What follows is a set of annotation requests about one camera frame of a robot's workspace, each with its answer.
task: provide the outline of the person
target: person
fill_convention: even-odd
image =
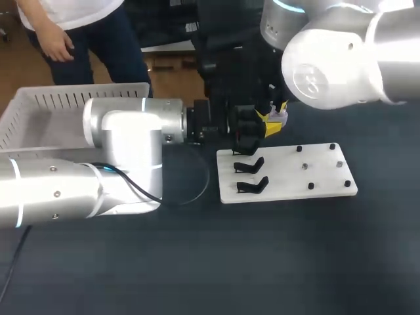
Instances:
[[[30,42],[49,65],[56,85],[94,83],[89,50],[105,65],[114,83],[151,84],[123,2],[17,0]]]

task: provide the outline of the black clamp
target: black clamp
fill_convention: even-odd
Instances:
[[[238,188],[239,194],[261,194],[269,182],[268,176],[265,176],[257,185],[252,185],[247,182],[237,182],[236,187]]]
[[[264,158],[260,157],[254,165],[248,165],[240,162],[234,163],[235,173],[257,174],[264,165]]]

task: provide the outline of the black table surface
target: black table surface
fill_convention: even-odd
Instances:
[[[289,114],[265,144],[338,142],[357,196],[222,205],[209,147],[192,205],[34,227],[0,314],[420,314],[420,106]],[[200,190],[187,150],[164,164],[165,198]],[[0,231],[2,276],[22,232]]]

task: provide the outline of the white t-shirt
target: white t-shirt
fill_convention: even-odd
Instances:
[[[63,30],[86,26],[113,13],[124,0],[39,0],[48,17]],[[21,10],[20,17],[26,28],[33,30]]]

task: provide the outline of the jeans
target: jeans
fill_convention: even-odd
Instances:
[[[31,30],[27,33],[31,44],[41,51],[49,65],[56,85],[94,83],[90,49],[105,65],[114,83],[147,82],[150,84],[149,97],[153,97],[148,67],[123,6],[98,22],[66,31],[75,47],[68,49],[73,61],[51,60],[42,52],[36,33]]]

